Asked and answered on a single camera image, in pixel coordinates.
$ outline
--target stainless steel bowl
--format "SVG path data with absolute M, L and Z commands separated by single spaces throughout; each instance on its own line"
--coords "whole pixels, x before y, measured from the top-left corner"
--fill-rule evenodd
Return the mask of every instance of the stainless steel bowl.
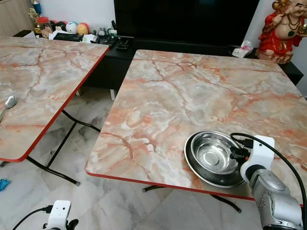
M 217 131 L 198 133 L 191 142 L 195 160 L 203 168 L 216 174 L 231 174 L 238 167 L 236 160 L 230 159 L 230 147 L 239 146 L 226 134 Z
M 212 164 L 212 163 L 216 163 L 216 158 L 210 156 L 211 159 L 207 160 L 209 163 L 208 168 L 210 168 L 211 170 L 208 170 L 207 168 L 203 167 L 202 164 L 199 163 L 199 160 L 197 159 L 197 157 L 194 156 L 195 152 L 193 149 L 193 146 L 198 146 L 197 149 L 200 149 L 200 146 L 204 146 L 202 145 L 202 140 L 204 138 L 216 138 L 217 140 L 215 140 L 218 143 L 218 149 L 221 148 L 221 142 L 223 143 L 223 148 L 228 146 L 227 144 L 224 144 L 224 141 L 227 140 L 226 143 L 228 143 L 228 141 L 233 142 L 231 140 L 231 138 L 223 133 L 220 132 L 215 132 L 215 131 L 205 131 L 205 132 L 198 132 L 198 133 L 194 133 L 193 135 L 191 135 L 185 144 L 185 149 L 184 149 L 184 153 L 185 153 L 185 158 L 187 160 L 187 163 L 189 165 L 189 167 L 192 169 L 192 171 L 199 177 L 201 178 L 203 181 L 212 184 L 214 186 L 217 187 L 221 187 L 221 188 L 231 188 L 231 187 L 235 187 L 238 186 L 240 184 L 243 184 L 245 181 L 243 180 L 243 178 L 241 177 L 240 174 L 240 169 L 237 165 L 236 162 L 232 162 L 232 159 L 229 158 L 229 160 L 224 161 L 222 159 L 222 162 L 226 162 L 225 164 L 221 164 L 221 165 L 229 165 L 229 167 L 217 167 L 217 169 L 215 169 L 214 167 L 211 167 L 212 165 L 217 165 L 217 164 Z M 228 153 L 221 153 L 221 151 L 218 151 L 219 154 L 222 156 L 224 156 L 225 159 L 228 159 L 226 157 L 226 155 L 228 155 Z

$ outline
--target marble-pattern table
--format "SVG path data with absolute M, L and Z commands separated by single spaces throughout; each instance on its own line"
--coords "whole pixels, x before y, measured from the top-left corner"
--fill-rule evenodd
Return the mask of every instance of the marble-pattern table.
M 0 160 L 23 161 L 108 51 L 108 46 L 0 37 Z
M 89 175 L 251 199 L 247 184 L 221 189 L 184 157 L 194 132 L 273 137 L 307 182 L 307 102 L 265 60 L 138 50 L 85 167 Z M 302 203 L 290 169 L 272 170 Z

